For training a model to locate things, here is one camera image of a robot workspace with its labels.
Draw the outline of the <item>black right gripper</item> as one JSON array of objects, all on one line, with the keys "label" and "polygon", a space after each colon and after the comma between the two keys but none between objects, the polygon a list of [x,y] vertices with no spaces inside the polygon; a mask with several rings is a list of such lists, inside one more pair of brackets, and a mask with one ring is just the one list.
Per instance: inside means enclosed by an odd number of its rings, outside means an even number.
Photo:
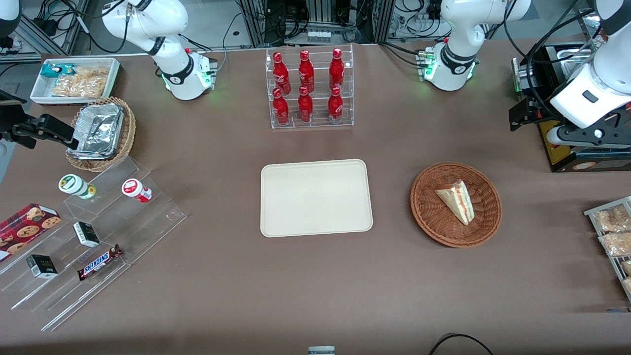
[{"label": "black right gripper", "polygon": [[26,100],[0,91],[0,134],[7,142],[20,144],[33,150],[37,140],[51,140],[63,144],[66,148],[76,150],[79,141],[73,137],[74,128],[50,114],[42,114],[38,123],[38,131],[29,125],[23,126],[27,115],[23,110]]}]

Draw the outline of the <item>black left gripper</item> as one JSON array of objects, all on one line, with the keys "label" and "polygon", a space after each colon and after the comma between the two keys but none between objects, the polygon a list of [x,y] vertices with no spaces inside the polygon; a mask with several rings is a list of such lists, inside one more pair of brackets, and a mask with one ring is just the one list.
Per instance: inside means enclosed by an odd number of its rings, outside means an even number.
[{"label": "black left gripper", "polygon": [[[526,124],[536,123],[539,120],[539,112],[548,111],[545,102],[535,97],[526,96],[523,101],[509,109],[510,130],[516,131]],[[582,128],[566,117],[554,119],[547,117],[538,123],[539,130],[554,135],[629,135],[630,134],[630,104],[626,103],[619,108],[600,117],[595,122]]]}]

